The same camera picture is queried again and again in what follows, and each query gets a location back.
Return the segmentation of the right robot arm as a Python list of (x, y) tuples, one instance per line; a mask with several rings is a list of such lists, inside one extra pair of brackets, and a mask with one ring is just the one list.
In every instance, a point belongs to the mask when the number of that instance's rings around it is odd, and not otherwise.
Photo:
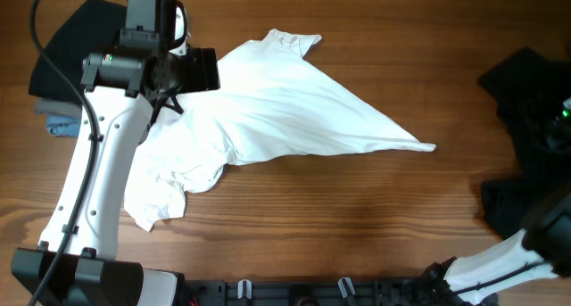
[(519, 178), (481, 185), (484, 215), (502, 242), (435, 263), (415, 281), (418, 301), (487, 305), (499, 291), (570, 275), (570, 102), (521, 106), (529, 166)]

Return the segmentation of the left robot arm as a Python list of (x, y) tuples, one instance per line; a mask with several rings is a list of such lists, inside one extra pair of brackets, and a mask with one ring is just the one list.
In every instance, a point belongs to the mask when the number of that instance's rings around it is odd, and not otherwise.
[(41, 305), (190, 305), (184, 276), (118, 261), (120, 207), (137, 147), (178, 95), (219, 87), (216, 54), (187, 43), (178, 0), (128, 0), (112, 46), (89, 54), (74, 87), (83, 112), (64, 187), (37, 247), (12, 274)]

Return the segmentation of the white t-shirt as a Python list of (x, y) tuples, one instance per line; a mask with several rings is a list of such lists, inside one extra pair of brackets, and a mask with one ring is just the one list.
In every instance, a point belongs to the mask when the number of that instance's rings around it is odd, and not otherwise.
[(186, 210), (187, 193), (215, 186), (227, 165), (286, 155), (431, 152), (396, 122), (305, 60), (320, 35), (272, 29), (219, 60), (220, 87), (178, 97), (137, 148), (125, 211), (145, 231)]

